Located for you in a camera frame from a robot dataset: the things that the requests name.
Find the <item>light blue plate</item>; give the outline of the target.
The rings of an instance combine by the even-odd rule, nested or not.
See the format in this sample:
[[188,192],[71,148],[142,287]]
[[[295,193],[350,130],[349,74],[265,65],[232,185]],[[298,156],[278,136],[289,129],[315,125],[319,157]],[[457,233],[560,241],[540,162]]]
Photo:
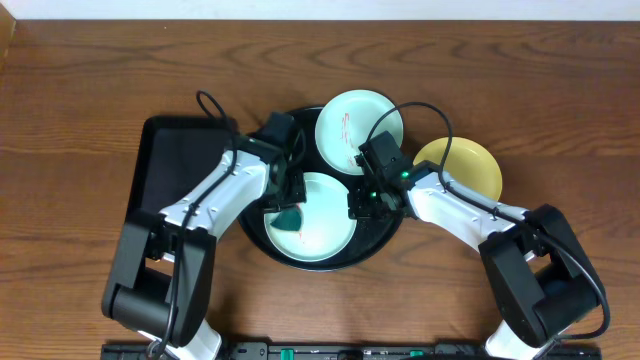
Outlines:
[[300,229],[289,231],[273,226],[280,213],[266,213],[264,227],[271,243],[287,258],[319,262],[346,247],[357,221],[348,216],[348,189],[340,181],[318,172],[306,172],[304,181],[306,201],[297,204]]
[[376,121],[395,105],[370,90],[350,90],[331,99],[321,110],[315,141],[321,157],[333,169],[347,175],[363,174],[355,157]]

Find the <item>green yellow scrub sponge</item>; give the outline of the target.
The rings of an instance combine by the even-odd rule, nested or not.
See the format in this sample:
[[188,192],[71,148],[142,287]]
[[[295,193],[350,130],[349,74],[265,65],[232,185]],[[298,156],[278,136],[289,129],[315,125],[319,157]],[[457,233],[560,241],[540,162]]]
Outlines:
[[269,224],[281,231],[298,232],[303,225],[303,214],[299,207],[291,207],[277,213]]

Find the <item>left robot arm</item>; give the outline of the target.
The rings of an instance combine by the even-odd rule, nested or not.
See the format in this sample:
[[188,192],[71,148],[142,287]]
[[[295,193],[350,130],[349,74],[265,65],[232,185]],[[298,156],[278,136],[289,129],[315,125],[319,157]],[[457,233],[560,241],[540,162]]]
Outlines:
[[217,243],[256,204],[268,212],[306,199],[293,151],[303,131],[273,113],[256,133],[232,135],[216,167],[156,214],[125,220],[102,300],[103,314],[152,340],[149,359],[214,359],[220,342],[205,321]]

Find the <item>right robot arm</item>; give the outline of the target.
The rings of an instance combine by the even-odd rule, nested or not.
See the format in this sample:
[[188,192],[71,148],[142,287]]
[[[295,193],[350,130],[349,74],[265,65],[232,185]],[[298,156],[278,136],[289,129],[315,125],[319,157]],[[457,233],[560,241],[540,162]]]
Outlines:
[[603,283],[557,208],[505,205],[457,183],[430,161],[413,164],[393,136],[368,137],[355,152],[362,186],[352,218],[411,217],[438,226],[480,254],[502,322],[485,342],[492,357],[540,359],[595,308],[610,310]]

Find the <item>yellow plate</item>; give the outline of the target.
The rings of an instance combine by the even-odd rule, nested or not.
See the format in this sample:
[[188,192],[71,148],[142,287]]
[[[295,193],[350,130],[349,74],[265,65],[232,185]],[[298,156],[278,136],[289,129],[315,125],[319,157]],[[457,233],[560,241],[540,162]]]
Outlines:
[[503,178],[498,162],[482,145],[461,137],[454,137],[445,170],[464,186],[498,201]]

